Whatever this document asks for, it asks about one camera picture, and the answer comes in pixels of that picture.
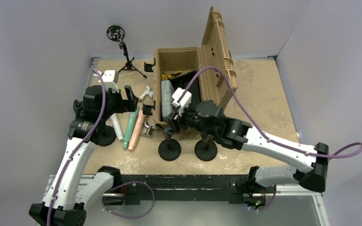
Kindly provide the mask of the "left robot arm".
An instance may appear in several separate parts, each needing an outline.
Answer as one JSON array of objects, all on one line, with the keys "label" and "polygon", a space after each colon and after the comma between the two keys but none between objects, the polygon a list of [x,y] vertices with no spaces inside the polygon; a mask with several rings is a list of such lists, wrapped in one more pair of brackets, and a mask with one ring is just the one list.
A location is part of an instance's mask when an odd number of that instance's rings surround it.
[{"label": "left robot arm", "polygon": [[84,188],[79,184],[91,154],[106,140],[106,121],[115,113],[133,112],[138,106],[138,97],[131,86],[124,87],[127,99],[121,90],[100,85],[89,86],[81,101],[75,100],[75,119],[70,124],[64,158],[52,185],[41,203],[32,204],[29,215],[41,226],[82,226],[88,209],[108,190],[120,190],[122,180],[119,170],[102,167],[95,178]]}]

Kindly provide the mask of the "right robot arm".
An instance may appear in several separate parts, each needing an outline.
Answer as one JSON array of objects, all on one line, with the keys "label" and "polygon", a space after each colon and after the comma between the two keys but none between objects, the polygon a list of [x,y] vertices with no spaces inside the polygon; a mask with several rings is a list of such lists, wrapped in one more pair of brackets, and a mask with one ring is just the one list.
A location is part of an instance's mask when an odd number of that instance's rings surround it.
[{"label": "right robot arm", "polygon": [[191,128],[222,147],[256,152],[284,162],[276,167],[251,167],[246,178],[250,191],[281,184],[299,184],[318,193],[326,190],[329,161],[324,155],[329,154],[327,144],[303,145],[269,133],[260,134],[256,126],[227,117],[223,108],[211,100],[195,108],[186,107],[182,114],[172,109],[167,122],[175,132]]}]

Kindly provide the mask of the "pink microphone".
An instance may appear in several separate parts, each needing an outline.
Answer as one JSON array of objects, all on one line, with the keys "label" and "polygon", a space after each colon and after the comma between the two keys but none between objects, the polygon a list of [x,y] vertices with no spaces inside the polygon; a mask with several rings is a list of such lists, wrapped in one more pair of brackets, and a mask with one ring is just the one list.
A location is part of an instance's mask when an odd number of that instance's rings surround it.
[{"label": "pink microphone", "polygon": [[143,110],[139,110],[137,121],[136,121],[136,124],[134,126],[133,133],[132,133],[129,145],[128,145],[128,150],[130,150],[130,151],[134,150],[146,117],[147,116],[144,114]]}]

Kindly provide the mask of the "green microphone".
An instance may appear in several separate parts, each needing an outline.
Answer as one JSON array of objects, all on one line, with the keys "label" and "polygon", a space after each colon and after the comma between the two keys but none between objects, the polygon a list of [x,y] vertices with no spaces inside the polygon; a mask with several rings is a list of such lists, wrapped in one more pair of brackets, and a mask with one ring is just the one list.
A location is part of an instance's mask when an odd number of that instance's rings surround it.
[{"label": "green microphone", "polygon": [[123,138],[123,149],[124,150],[127,150],[127,148],[128,148],[128,145],[129,145],[129,142],[131,140],[131,136],[132,136],[132,133],[134,130],[134,126],[135,126],[137,117],[139,115],[139,110],[140,110],[140,107],[137,106],[136,110],[129,114],[126,131],[125,131],[124,138]]}]

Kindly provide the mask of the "white microphone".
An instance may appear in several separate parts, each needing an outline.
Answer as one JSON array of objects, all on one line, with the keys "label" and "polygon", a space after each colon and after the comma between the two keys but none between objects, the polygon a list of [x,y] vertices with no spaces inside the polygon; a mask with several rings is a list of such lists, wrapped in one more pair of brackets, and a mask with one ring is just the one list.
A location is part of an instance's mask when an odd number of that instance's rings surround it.
[{"label": "white microphone", "polygon": [[119,141],[123,141],[124,139],[124,134],[123,134],[123,131],[122,131],[122,128],[121,128],[121,124],[119,122],[119,119],[118,119],[118,116],[116,113],[114,113],[111,117],[110,117],[110,120],[112,122],[112,125],[113,125],[113,128],[115,130],[115,134],[116,134],[116,137]]}]

